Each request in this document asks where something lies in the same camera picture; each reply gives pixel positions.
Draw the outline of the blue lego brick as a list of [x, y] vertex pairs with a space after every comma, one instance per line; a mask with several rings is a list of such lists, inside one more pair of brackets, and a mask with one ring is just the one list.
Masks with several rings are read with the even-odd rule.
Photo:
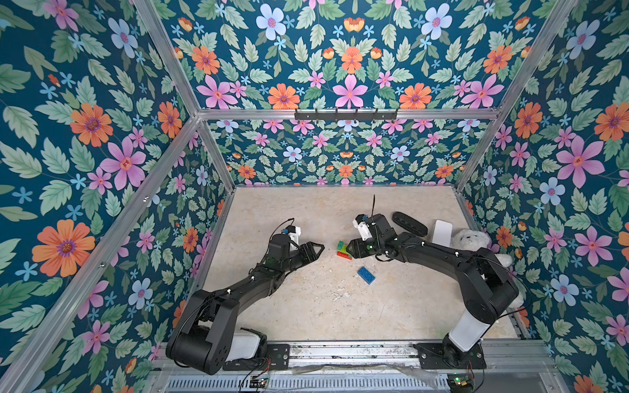
[[371, 285], [375, 281], [375, 276], [365, 267], [360, 267], [357, 271], [357, 274], [368, 285]]

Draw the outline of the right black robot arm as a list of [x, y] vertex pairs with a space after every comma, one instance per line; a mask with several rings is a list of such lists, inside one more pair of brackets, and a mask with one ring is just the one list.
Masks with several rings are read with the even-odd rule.
[[401, 233], [384, 215], [355, 217], [352, 224], [360, 237], [349, 242], [347, 252], [354, 259], [373, 256], [422, 265], [457, 281], [465, 312], [444, 337], [443, 353], [470, 352], [518, 299], [519, 288], [506, 260], [488, 249], [484, 240], [470, 250], [451, 248], [427, 241], [428, 227], [404, 213], [395, 212], [392, 220], [403, 229]]

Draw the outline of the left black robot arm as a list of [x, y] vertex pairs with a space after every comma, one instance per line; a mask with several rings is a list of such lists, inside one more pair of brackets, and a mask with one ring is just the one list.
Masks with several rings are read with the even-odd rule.
[[289, 234], [273, 235], [265, 255], [246, 278], [190, 296], [167, 343], [166, 357], [209, 375], [219, 372], [229, 362], [239, 314], [273, 295], [288, 275], [319, 260], [324, 249], [316, 242], [298, 244]]

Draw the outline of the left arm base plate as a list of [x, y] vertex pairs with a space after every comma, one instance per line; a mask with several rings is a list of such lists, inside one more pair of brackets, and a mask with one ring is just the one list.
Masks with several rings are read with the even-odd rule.
[[270, 342], [263, 332], [241, 328], [235, 332], [224, 371], [251, 370], [261, 366], [263, 370], [286, 370], [291, 346], [283, 342]]

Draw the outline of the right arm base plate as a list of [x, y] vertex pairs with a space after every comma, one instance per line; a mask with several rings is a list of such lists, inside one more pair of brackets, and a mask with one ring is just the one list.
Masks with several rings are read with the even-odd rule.
[[462, 351], [450, 342], [416, 343], [413, 348], [418, 352], [422, 369], [477, 370], [486, 368], [481, 342], [477, 342], [469, 351]]

